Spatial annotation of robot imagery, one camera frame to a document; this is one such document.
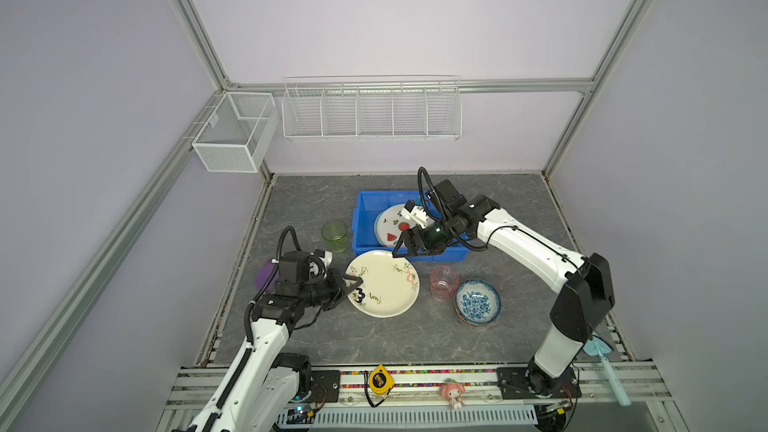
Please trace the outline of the white watermelon plate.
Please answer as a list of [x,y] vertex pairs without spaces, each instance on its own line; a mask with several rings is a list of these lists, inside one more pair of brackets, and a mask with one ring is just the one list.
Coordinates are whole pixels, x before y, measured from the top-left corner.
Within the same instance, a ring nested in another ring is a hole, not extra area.
[[403,231],[417,225],[417,222],[402,216],[404,207],[404,203],[393,205],[382,211],[374,221],[374,235],[381,246],[392,248]]

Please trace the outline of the cream painted plate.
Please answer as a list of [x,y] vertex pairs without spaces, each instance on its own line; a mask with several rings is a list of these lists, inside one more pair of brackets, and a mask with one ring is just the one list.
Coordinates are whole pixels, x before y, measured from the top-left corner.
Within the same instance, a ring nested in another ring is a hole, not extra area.
[[357,256],[346,274],[362,280],[348,294],[352,306],[375,318],[407,312],[420,292],[416,268],[405,258],[394,258],[389,251],[374,250]]

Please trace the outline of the blue patterned bowl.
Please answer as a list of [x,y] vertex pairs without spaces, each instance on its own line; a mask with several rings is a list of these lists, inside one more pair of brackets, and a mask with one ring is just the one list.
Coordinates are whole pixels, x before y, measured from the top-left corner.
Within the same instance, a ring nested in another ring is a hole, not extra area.
[[462,282],[454,294],[457,318],[470,326],[484,327],[495,322],[501,313],[501,299],[496,289],[480,279]]

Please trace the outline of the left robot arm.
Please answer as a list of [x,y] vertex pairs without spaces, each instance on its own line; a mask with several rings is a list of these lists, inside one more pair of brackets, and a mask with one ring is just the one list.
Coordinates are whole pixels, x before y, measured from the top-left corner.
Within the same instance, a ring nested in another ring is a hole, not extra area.
[[332,260],[329,251],[302,249],[292,226],[283,229],[273,269],[244,310],[236,357],[187,431],[275,431],[289,402],[311,393],[309,358],[284,347],[308,309],[331,310],[363,284]]

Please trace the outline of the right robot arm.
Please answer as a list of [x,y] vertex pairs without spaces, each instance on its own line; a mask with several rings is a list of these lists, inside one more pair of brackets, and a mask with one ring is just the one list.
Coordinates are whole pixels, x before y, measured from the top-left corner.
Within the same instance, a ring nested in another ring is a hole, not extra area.
[[576,356],[615,305],[608,261],[558,245],[485,195],[467,199],[451,181],[433,182],[424,167],[417,171],[417,190],[418,201],[401,211],[414,224],[400,233],[393,256],[438,256],[456,244],[472,252],[495,248],[534,273],[557,297],[549,329],[523,375],[524,388],[540,398],[562,389]]

